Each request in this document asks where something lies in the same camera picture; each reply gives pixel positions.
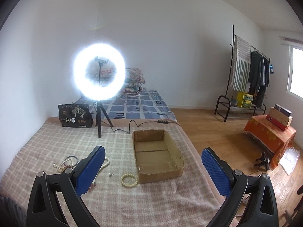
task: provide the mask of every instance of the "metal screw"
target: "metal screw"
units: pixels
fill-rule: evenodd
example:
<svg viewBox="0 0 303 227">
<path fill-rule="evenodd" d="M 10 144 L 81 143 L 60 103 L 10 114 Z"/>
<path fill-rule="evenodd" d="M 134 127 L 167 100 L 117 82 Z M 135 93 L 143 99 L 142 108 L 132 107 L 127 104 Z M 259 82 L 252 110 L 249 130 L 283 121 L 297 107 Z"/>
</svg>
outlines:
<svg viewBox="0 0 303 227">
<path fill-rule="evenodd" d="M 70 174 L 70 173 L 72 173 L 72 171 L 73 171 L 73 169 L 69 167 L 69 168 L 66 168 L 64 172 L 66 174 Z"/>
<path fill-rule="evenodd" d="M 263 173 L 263 177 L 264 177 L 265 179 L 269 179 L 269 175 L 268 175 L 267 173 Z"/>
<path fill-rule="evenodd" d="M 234 173 L 237 175 L 237 176 L 241 176 L 243 174 L 242 171 L 240 170 L 235 170 Z"/>
<path fill-rule="evenodd" d="M 43 171 L 37 173 L 37 176 L 38 176 L 38 177 L 42 177 L 43 175 L 44 175 L 44 172 L 43 172 Z"/>
</svg>

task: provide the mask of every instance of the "orange tablecloth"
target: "orange tablecloth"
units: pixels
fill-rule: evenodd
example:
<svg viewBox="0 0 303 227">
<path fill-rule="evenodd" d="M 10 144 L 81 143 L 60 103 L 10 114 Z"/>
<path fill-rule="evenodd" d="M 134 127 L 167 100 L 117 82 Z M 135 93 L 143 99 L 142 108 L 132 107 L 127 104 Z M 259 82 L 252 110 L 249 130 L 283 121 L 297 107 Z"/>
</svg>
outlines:
<svg viewBox="0 0 303 227">
<path fill-rule="evenodd" d="M 296 130 L 291 126 L 285 131 L 266 119 L 266 115 L 253 116 L 246 124 L 243 133 L 251 133 L 259 139 L 273 154 L 269 165 L 272 169 L 278 166 L 278 163 L 284 155 L 287 147 L 292 146 Z"/>
</svg>

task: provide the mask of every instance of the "open cardboard box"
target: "open cardboard box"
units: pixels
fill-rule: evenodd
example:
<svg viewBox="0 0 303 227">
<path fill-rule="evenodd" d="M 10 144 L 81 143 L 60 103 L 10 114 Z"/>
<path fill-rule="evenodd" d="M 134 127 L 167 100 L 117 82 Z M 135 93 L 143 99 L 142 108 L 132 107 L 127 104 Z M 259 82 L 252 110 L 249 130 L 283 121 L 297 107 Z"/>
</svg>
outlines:
<svg viewBox="0 0 303 227">
<path fill-rule="evenodd" d="M 165 130 L 137 130 L 132 135 L 139 183 L 180 177 L 181 151 Z"/>
</svg>

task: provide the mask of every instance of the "window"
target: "window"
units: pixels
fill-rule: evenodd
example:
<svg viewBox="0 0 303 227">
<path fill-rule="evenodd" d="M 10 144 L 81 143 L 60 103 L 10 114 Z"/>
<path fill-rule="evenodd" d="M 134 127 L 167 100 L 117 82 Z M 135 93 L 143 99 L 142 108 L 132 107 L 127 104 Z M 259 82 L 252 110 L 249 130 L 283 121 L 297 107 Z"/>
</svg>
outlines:
<svg viewBox="0 0 303 227">
<path fill-rule="evenodd" d="M 287 92 L 303 100 L 303 48 L 289 46 L 290 67 Z"/>
</svg>

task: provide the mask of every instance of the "bed sheet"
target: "bed sheet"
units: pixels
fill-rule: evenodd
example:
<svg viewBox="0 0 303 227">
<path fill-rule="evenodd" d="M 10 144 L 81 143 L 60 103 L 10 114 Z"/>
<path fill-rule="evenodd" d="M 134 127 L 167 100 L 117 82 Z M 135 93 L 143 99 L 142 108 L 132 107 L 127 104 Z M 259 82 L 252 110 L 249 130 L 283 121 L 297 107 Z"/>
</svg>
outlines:
<svg viewBox="0 0 303 227">
<path fill-rule="evenodd" d="M 138 124 L 145 121 L 136 120 Z M 128 129 L 129 120 L 113 120 L 113 124 Z M 96 145 L 102 145 L 110 165 L 99 173 L 93 190 L 81 196 L 100 226 L 206 226 L 225 197 L 219 195 L 182 128 L 175 123 L 133 125 L 131 131 L 165 129 L 170 133 L 184 157 L 181 177 L 125 188 L 121 176 L 136 174 L 132 133 L 113 133 L 102 126 L 98 139 L 97 127 L 62 127 L 58 118 L 50 118 L 15 156 L 2 177 L 0 193 L 27 209 L 37 172 L 56 174 L 53 163 L 60 164 L 69 155 L 86 158 Z M 69 225 L 76 226 L 61 193 L 58 198 Z"/>
<path fill-rule="evenodd" d="M 76 104 L 81 103 L 88 103 L 89 111 L 95 119 L 94 101 L 87 97 L 82 97 L 76 101 Z M 144 89 L 139 96 L 113 97 L 102 101 L 102 104 L 110 119 L 176 120 L 175 115 L 156 90 Z"/>
</svg>

